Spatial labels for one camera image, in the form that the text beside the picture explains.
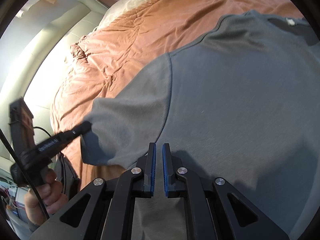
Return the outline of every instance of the finger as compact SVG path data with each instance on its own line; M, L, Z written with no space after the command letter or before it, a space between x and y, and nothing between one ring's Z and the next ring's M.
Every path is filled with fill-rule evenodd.
M47 212L49 214L56 213L60 208L62 208L66 203L68 203L67 195L60 193L58 200L52 203L50 206L47 206Z
M40 197L42 199L44 199L50 195L51 187L49 184L44 184L42 186L37 187L37 191L38 191ZM31 209L35 208L39 204L39 201L38 201L38 199L32 189L29 189L28 193L25 194L24 202L25 202L26 207L31 208Z
M63 188L62 183L57 180L50 184L50 186L51 194L43 199L44 204L46 204L47 206L50 206L52 203L56 202L59 199Z
M47 175L45 176L45 182L51 184L55 181L56 178L57 174L54 172L54 170L49 169Z

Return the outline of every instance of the bed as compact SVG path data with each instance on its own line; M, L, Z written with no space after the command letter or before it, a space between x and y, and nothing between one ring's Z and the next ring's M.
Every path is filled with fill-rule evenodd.
M55 133L71 129L90 112L98 97L114 98L151 60L211 30L224 14L250 9L284 17L302 17L290 0L120 0L97 29L71 46L72 62L51 107ZM64 154L81 178L81 188L95 177L118 177L117 165L82 162L80 139Z

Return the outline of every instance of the wrinkled fabric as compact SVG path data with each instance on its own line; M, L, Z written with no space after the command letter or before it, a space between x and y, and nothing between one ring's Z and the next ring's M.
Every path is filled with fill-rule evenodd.
M114 98L151 60L211 30L222 15L250 9L302 17L290 0L149 0L83 37L71 47L74 62L52 104L53 130L71 129L91 111L95 98ZM64 154L82 179L81 187L87 185L96 171L83 164L80 140ZM117 167L114 176L123 170Z

